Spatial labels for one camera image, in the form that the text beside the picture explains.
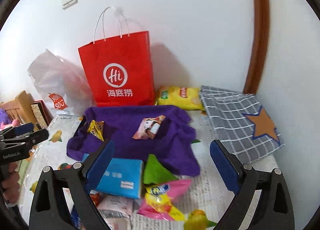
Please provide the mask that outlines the person's left hand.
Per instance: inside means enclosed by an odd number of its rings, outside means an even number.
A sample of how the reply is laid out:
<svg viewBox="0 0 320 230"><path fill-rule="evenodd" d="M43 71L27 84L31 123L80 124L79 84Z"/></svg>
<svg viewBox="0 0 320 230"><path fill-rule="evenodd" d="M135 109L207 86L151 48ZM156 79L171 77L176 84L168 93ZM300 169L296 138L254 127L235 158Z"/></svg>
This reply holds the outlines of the person's left hand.
<svg viewBox="0 0 320 230"><path fill-rule="evenodd" d="M16 203L19 198L19 188L18 183L20 176L17 169L17 163L13 162L8 165L9 177L1 182L1 186L4 188L4 198L9 203Z"/></svg>

